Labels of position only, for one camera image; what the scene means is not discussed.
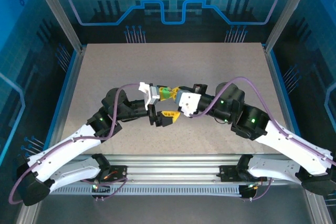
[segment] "work surface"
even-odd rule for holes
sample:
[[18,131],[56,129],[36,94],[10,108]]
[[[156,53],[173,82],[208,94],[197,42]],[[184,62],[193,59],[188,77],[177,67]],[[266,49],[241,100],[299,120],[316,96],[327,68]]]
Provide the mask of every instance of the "work surface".
[[[182,44],[89,44],[72,97],[62,139],[80,128],[102,106],[112,89],[140,81],[192,87],[207,84],[215,95],[221,82],[234,77],[250,79],[266,100],[280,124],[285,125],[266,58],[259,43]],[[245,91],[247,104],[262,108],[254,91],[244,82],[235,83]],[[137,89],[127,89],[129,100],[143,99]],[[156,111],[176,110],[172,100],[159,102]],[[148,118],[121,123],[123,130],[88,154],[232,154],[276,153],[255,141],[230,131],[212,117],[190,119],[183,115],[168,127],[155,127]]]

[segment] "metal post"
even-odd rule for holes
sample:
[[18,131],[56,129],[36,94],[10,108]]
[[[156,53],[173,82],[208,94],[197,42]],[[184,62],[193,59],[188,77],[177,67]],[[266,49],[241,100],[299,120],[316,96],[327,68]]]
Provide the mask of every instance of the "metal post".
[[71,45],[76,52],[81,52],[82,45],[77,37],[75,30],[73,29],[67,15],[65,14],[60,2],[58,0],[46,0],[51,11],[59,22],[61,28],[63,29],[65,35],[69,39]]
[[265,51],[269,53],[272,49],[275,43],[277,42],[280,34],[284,30],[289,18],[292,16],[293,12],[297,8],[300,0],[288,0],[284,9],[282,10],[282,13],[280,14],[279,19],[277,20],[276,24],[274,25],[274,28],[269,35],[267,41],[266,41],[266,49]]

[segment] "enclosure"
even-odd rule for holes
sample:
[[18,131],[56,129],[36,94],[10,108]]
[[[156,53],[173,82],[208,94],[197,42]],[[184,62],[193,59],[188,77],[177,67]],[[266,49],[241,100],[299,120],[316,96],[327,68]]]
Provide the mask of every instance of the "enclosure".
[[[334,194],[323,198],[284,182],[275,183],[253,206],[206,195],[126,195],[101,208],[90,196],[74,194],[50,195],[32,207],[12,206],[7,199],[14,157],[29,157],[64,139],[101,107],[111,88],[139,81],[169,87],[204,83],[214,93],[222,82],[248,77],[282,125],[334,152],[336,0],[0,0],[0,5],[1,223],[45,223],[48,218],[80,223],[84,217],[116,223],[224,223],[223,209],[226,216],[233,213],[227,221],[238,223],[275,216],[279,223],[334,220]],[[248,85],[236,84],[246,92],[247,103],[261,108]],[[136,90],[128,96],[141,98]],[[206,118],[179,118],[163,129],[137,120],[78,160],[103,153],[111,162],[146,169],[154,162],[164,170],[164,163],[176,158],[192,170],[201,161],[201,166],[237,163],[243,153],[281,156],[225,127]],[[129,186],[139,183],[135,178]],[[260,207],[269,213],[263,216],[256,210]],[[169,216],[166,208],[175,214]],[[134,217],[144,212],[152,213]]]

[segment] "blue light strip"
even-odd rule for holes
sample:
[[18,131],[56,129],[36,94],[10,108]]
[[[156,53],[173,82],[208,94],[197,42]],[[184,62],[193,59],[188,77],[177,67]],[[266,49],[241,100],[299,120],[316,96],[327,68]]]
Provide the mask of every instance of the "blue light strip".
[[76,16],[76,19],[79,24],[82,26],[117,26],[119,25],[133,10],[135,9],[145,9],[145,4],[159,4],[161,10],[161,22],[165,25],[182,25],[185,23],[186,17],[186,6],[189,3],[201,3],[202,8],[204,9],[213,9],[223,20],[225,20],[229,25],[265,25],[268,23],[271,15],[274,11],[275,6],[278,3],[278,0],[274,0],[271,9],[267,15],[267,18],[264,22],[232,22],[230,21],[222,11],[216,5],[207,5],[206,0],[185,0],[182,5],[182,20],[181,21],[166,21],[164,17],[164,4],[161,0],[140,0],[140,5],[131,6],[118,20],[117,22],[106,22],[106,23],[83,23],[79,17],[79,14],[73,4],[72,0],[68,0],[69,4]]
[[63,83],[63,86],[62,86],[62,89],[61,89],[61,93],[59,94],[58,102],[57,102],[57,105],[56,105],[56,108],[55,108],[54,116],[52,117],[52,121],[51,121],[51,124],[50,124],[50,128],[49,128],[49,131],[48,131],[46,141],[44,143],[43,150],[46,150],[47,148],[49,148],[49,144],[50,144],[50,141],[51,141],[51,136],[53,135],[53,132],[54,132],[54,129],[55,129],[57,117],[58,117],[58,114],[59,114],[59,111],[60,111],[60,108],[61,108],[61,105],[62,105],[62,101],[63,101],[64,95],[65,95],[65,90],[67,88],[67,85],[68,85],[68,82],[69,82],[69,79],[70,79],[71,71],[72,71],[72,68],[74,66],[75,58],[76,58],[76,51],[74,50],[74,52],[72,54],[72,57],[71,57],[69,67],[68,67],[67,74],[65,75],[65,79],[64,79],[64,83]]
[[324,107],[327,111],[327,114],[328,114],[328,117],[330,119],[330,122],[336,132],[336,122],[335,122],[335,118],[332,116],[332,113],[331,113],[331,110],[328,106],[328,103],[329,103],[329,99],[330,99],[330,93],[331,91],[333,91],[334,89],[336,89],[336,82],[334,84],[332,84],[330,87],[328,87],[327,89],[327,93],[325,95],[325,101],[324,101]]
[[280,72],[280,68],[279,68],[277,59],[275,57],[275,54],[273,52],[273,49],[270,51],[270,55],[271,55],[271,58],[272,58],[272,61],[273,61],[273,64],[274,64],[275,71],[277,73],[277,77],[279,79],[279,83],[280,83],[282,93],[284,94],[283,97],[285,99],[285,103],[286,103],[286,106],[287,106],[287,109],[288,109],[289,117],[290,117],[290,120],[291,120],[292,125],[293,125],[294,133],[297,134],[298,136],[301,136],[299,126],[298,126],[298,123],[295,119],[294,111],[293,111],[292,105],[290,104],[290,100],[289,100],[288,93],[286,91],[285,83],[283,82],[283,78],[282,78],[282,75],[281,75],[281,72]]
[[14,123],[14,125],[13,125],[13,128],[12,128],[12,130],[10,131],[10,134],[9,134],[9,136],[8,136],[8,139],[7,139],[7,141],[6,141],[6,144],[5,144],[5,146],[4,146],[4,148],[3,148],[2,152],[1,152],[1,155],[0,155],[0,166],[1,166],[1,164],[2,164],[2,162],[3,162],[3,160],[4,160],[4,158],[5,158],[5,155],[6,155],[7,151],[8,151],[9,145],[10,145],[10,143],[11,143],[12,140],[13,140],[14,134],[15,134],[15,132],[16,132],[16,129],[17,129],[18,125],[19,125],[19,122],[20,122],[20,120],[21,120],[21,117],[22,117],[22,115],[23,115],[23,112],[24,112],[24,110],[25,110],[25,108],[26,108],[26,103],[25,103],[25,97],[24,97],[22,88],[19,87],[19,85],[17,85],[16,83],[12,82],[11,80],[9,80],[9,79],[8,79],[7,77],[5,77],[2,73],[0,73],[0,78],[3,79],[5,82],[7,82],[7,83],[8,83],[8,84],[9,84],[15,91],[17,91],[17,92],[19,93],[19,95],[20,95],[20,100],[21,100],[21,109],[20,109],[20,111],[19,111],[19,114],[18,114],[18,116],[17,116],[17,118],[16,118],[16,120],[15,120],[15,123]]

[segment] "purple cable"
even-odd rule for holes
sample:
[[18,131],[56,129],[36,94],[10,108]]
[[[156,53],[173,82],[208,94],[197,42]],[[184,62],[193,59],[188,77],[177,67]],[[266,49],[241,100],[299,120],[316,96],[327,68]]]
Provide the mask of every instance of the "purple cable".
[[[274,123],[274,126],[277,128],[277,130],[283,134],[285,137],[288,137],[289,134],[287,134],[280,126],[279,124],[276,122],[276,120],[274,119],[271,111],[268,109],[266,102],[264,101],[264,99],[262,98],[260,92],[258,91],[258,89],[256,88],[256,86],[247,78],[245,77],[236,77],[233,78],[231,81],[229,81],[228,83],[226,83],[224,85],[224,87],[222,87],[222,89],[220,90],[220,92],[215,96],[214,100],[210,103],[210,105],[200,114],[197,115],[191,115],[191,117],[193,118],[198,118],[200,116],[205,115],[206,113],[209,112],[209,110],[214,106],[214,104],[217,102],[217,100],[221,97],[221,95],[223,94],[223,92],[229,87],[230,84],[232,84],[235,81],[246,81],[254,90],[254,92],[257,94],[259,100],[261,101],[263,107],[265,108],[269,118],[271,119],[271,121]],[[306,149],[307,151],[309,151],[310,153],[313,153],[319,157],[321,157],[323,160],[326,160],[328,163],[336,166],[336,162],[334,162],[333,160],[331,160],[330,158],[324,156],[323,154],[319,153],[318,151],[316,151],[315,149],[311,148],[310,146],[301,143],[299,140],[295,139],[294,137],[289,138],[292,142],[294,142],[295,144],[301,146],[302,148]]]
[[[115,192],[113,192],[111,195],[106,196],[106,197],[102,197],[102,198],[96,197],[96,201],[98,201],[98,200],[104,201],[105,199],[111,198],[114,195],[116,195],[123,188],[123,186],[126,184],[128,178],[126,178],[126,177],[124,177],[124,178],[118,178],[117,180],[112,181],[112,182],[99,183],[99,186],[110,186],[110,185],[113,185],[116,182],[120,182],[120,181],[123,181],[123,180],[124,180],[124,183],[122,183],[122,185]],[[91,185],[96,185],[96,183],[91,182],[91,181],[87,181],[86,179],[84,179],[82,181],[86,182],[88,184],[91,184]]]
[[258,197],[256,197],[257,194],[255,194],[255,196],[251,199],[251,201],[260,199],[262,196],[264,196],[268,192],[269,188],[271,187],[272,180],[273,180],[272,178],[269,178],[269,183],[268,183],[268,186],[267,186],[266,190],[261,195],[259,195]]
[[[114,100],[114,105],[113,105],[113,117],[112,117],[112,127],[111,127],[111,130],[110,130],[110,133],[107,137],[95,137],[95,136],[81,136],[81,137],[74,137],[73,139],[70,139],[70,140],[67,140],[65,141],[64,143],[61,143],[60,145],[56,146],[54,149],[50,150],[49,152],[47,152],[44,156],[42,156],[37,162],[35,162],[30,168],[28,168],[21,176],[20,178],[15,182],[14,186],[12,187],[11,191],[10,191],[10,194],[9,194],[9,198],[8,198],[8,202],[11,204],[11,205],[15,205],[15,204],[19,204],[22,202],[22,200],[19,200],[19,201],[13,201],[13,196],[14,196],[14,192],[16,191],[18,185],[21,183],[21,181],[23,180],[23,178],[30,172],[32,171],[36,166],[38,166],[38,162],[40,162],[40,164],[42,163],[41,160],[44,160],[46,159],[48,156],[50,156],[52,153],[54,153],[55,151],[57,151],[58,149],[66,146],[67,144],[73,142],[73,141],[77,141],[77,140],[87,140],[87,139],[98,139],[98,140],[108,140],[111,138],[111,136],[113,135],[113,131],[114,131],[114,127],[116,126],[115,122],[117,121],[117,106],[118,106],[118,97],[119,97],[119,94],[121,92],[121,90],[123,90],[124,88],[127,88],[127,87],[133,87],[133,86],[139,86],[138,83],[133,83],[133,84],[127,84],[127,85],[124,85],[124,86],[121,86],[117,92],[116,92],[116,95],[115,95],[115,100]],[[125,182],[121,185],[121,187],[124,186],[124,184],[126,184],[127,182],[127,178],[125,180]]]

